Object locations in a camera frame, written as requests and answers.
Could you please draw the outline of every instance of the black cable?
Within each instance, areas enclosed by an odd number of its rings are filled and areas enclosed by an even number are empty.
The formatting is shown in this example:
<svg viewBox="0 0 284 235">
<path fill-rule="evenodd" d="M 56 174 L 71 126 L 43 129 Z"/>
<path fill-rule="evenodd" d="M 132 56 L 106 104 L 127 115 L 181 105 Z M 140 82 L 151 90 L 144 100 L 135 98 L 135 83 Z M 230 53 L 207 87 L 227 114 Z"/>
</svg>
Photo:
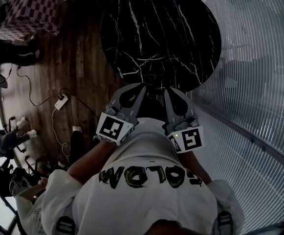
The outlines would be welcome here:
<svg viewBox="0 0 284 235">
<path fill-rule="evenodd" d="M 31 100 L 31 79 L 30 79 L 27 75 L 23 75 L 23 76 L 19 75 L 19 74 L 18 74 L 18 70 L 19 70 L 20 68 L 21 68 L 21 66 L 18 66 L 18 68 L 17 68 L 17 75 L 18 75 L 19 77 L 26 77 L 27 79 L 29 79 L 29 85 L 30 85 L 30 87 L 29 87 L 29 100 L 30 100 L 31 104 L 33 104 L 35 107 L 38 107 L 38 106 L 44 104 L 46 101 L 50 100 L 51 98 L 57 97 L 57 96 L 50 96 L 50 97 L 48 97 L 47 99 L 45 99 L 42 103 L 40 103 L 40 104 L 38 104 L 38 105 L 34 104 L 34 103 L 32 102 L 32 100 Z"/>
<path fill-rule="evenodd" d="M 12 69 L 13 69 L 13 64 L 11 64 L 11 68 L 10 68 L 8 77 L 7 77 L 4 81 L 2 81 L 2 82 L 0 83 L 0 85 L 3 84 L 3 83 L 5 83 L 5 82 L 7 81 L 7 79 L 9 78 L 9 76 L 10 76 L 10 74 L 11 74 L 11 70 L 12 70 Z"/>
<path fill-rule="evenodd" d="M 38 105 L 34 104 L 34 103 L 31 101 L 31 79 L 30 79 L 27 75 L 24 75 L 24 76 L 19 75 L 19 74 L 18 74 L 18 70 L 19 70 L 20 68 L 21 68 L 21 66 L 18 66 L 18 68 L 17 68 L 17 75 L 18 75 L 19 77 L 26 77 L 27 79 L 29 79 L 29 85 L 30 85 L 30 87 L 29 87 L 29 100 L 30 100 L 31 104 L 33 104 L 35 107 L 37 107 L 37 106 L 40 106 L 40 105 L 44 104 L 46 101 L 48 101 L 49 99 L 51 99 L 51 98 L 53 98 L 53 97 L 58 97 L 57 95 L 56 95 L 56 96 L 50 96 L 49 98 L 45 99 L 42 103 L 40 103 L 40 104 L 38 104 Z M 91 112 L 91 114 L 92 114 L 93 116 L 95 116 L 97 119 L 99 119 L 99 117 L 97 117 L 97 115 L 94 113 L 94 111 L 93 111 L 90 107 L 88 107 L 80 98 L 78 98 L 70 89 L 68 89 L 68 88 L 66 88 L 66 87 L 63 87 L 63 88 L 60 89 L 59 94 L 60 94 L 61 97 L 58 97 L 59 100 L 62 100 L 62 96 L 63 96 L 63 95 L 62 95 L 62 90 L 67 90 L 67 91 L 69 91 L 77 100 L 79 100 L 80 103 L 82 103 L 82 104 Z"/>
<path fill-rule="evenodd" d="M 60 96 L 63 96 L 62 90 L 69 91 L 77 100 L 80 101 L 80 103 L 82 103 L 92 113 L 93 116 L 95 116 L 97 119 L 99 119 L 99 117 L 97 117 L 97 115 L 92 111 L 92 109 L 90 107 L 88 107 L 80 98 L 78 98 L 70 89 L 68 89 L 66 87 L 61 88 L 60 91 L 59 91 Z"/>
</svg>

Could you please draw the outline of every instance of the wooden floor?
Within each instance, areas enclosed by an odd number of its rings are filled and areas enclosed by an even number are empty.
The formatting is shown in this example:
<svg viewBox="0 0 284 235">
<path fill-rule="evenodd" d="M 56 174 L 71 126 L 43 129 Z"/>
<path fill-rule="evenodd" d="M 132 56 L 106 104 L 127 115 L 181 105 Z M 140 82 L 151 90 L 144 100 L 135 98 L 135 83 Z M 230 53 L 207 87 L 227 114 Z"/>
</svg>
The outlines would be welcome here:
<svg viewBox="0 0 284 235">
<path fill-rule="evenodd" d="M 125 85 L 108 64 L 101 48 L 100 24 L 104 10 L 111 2 L 112 0 L 99 0 L 97 9 L 69 2 L 59 4 L 59 35 L 39 33 L 39 62 L 19 70 L 20 75 L 27 75 L 32 81 L 31 99 L 35 104 L 59 94 L 61 88 L 67 87 L 99 116 L 113 93 Z M 5 77 L 10 67 L 11 64 L 1 67 L 1 73 Z M 5 122 L 8 123 L 11 116 L 15 116 L 17 120 L 25 116 L 30 122 L 28 129 L 40 131 L 38 138 L 25 144 L 25 155 L 30 155 L 33 160 L 42 157 L 45 161 L 66 164 L 62 147 L 57 143 L 52 129 L 51 115 L 58 99 L 53 97 L 43 105 L 34 107 L 29 101 L 29 81 L 18 77 L 16 70 L 14 65 L 8 79 L 8 89 L 1 89 Z M 70 97 L 60 111 L 54 113 L 54 128 L 61 143 L 69 143 L 72 126 L 79 125 L 83 130 L 86 149 L 95 133 L 96 124 L 95 117 L 74 96 Z M 23 161 L 24 155 L 17 155 Z"/>
</svg>

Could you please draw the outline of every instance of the window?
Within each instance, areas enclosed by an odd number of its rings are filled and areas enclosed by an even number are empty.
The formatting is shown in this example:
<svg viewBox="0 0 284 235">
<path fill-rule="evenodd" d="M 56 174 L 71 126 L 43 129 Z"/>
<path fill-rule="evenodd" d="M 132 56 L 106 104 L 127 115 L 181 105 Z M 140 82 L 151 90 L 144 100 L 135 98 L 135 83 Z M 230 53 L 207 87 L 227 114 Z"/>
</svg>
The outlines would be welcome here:
<svg viewBox="0 0 284 235">
<path fill-rule="evenodd" d="M 193 90 L 194 103 L 284 159 L 284 0 L 202 1 L 217 20 L 222 51 L 213 75 Z M 284 221 L 284 163 L 206 113 L 198 118 L 205 168 L 235 190 L 242 234 Z"/>
<path fill-rule="evenodd" d="M 0 226 L 2 226 L 5 230 L 8 230 L 14 218 L 15 214 L 4 204 L 0 198 Z"/>
<path fill-rule="evenodd" d="M 20 232 L 19 232 L 19 229 L 18 229 L 18 226 L 16 225 L 11 233 L 11 235 L 19 235 Z"/>
</svg>

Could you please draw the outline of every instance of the round table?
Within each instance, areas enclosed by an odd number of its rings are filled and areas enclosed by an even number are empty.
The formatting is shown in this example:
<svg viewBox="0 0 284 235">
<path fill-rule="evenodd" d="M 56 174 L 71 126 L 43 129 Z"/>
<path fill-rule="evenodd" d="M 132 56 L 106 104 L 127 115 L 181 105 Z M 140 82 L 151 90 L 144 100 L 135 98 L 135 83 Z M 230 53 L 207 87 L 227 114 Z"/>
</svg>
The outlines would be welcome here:
<svg viewBox="0 0 284 235">
<path fill-rule="evenodd" d="M 188 92 L 214 72 L 221 53 L 217 21 L 201 0 L 115 0 L 101 27 L 102 48 L 128 83 Z"/>
</svg>

